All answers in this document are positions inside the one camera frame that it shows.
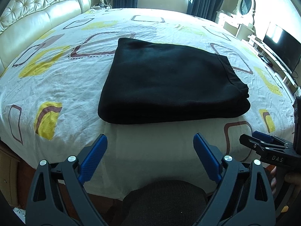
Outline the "right hand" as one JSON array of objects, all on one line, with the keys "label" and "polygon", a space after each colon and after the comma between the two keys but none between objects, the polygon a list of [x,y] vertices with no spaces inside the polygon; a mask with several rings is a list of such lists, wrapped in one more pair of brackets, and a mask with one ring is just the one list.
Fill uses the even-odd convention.
[{"label": "right hand", "polygon": [[299,173],[288,173],[285,175],[284,178],[281,178],[281,175],[278,175],[278,168],[275,166],[270,174],[272,175],[272,180],[270,183],[270,186],[272,188],[272,194],[275,194],[278,191],[278,187],[280,187],[280,185],[278,185],[278,181],[281,182],[286,182],[289,184],[292,184],[294,186],[294,190],[292,193],[293,197],[298,196],[298,194],[300,193],[300,174]]}]

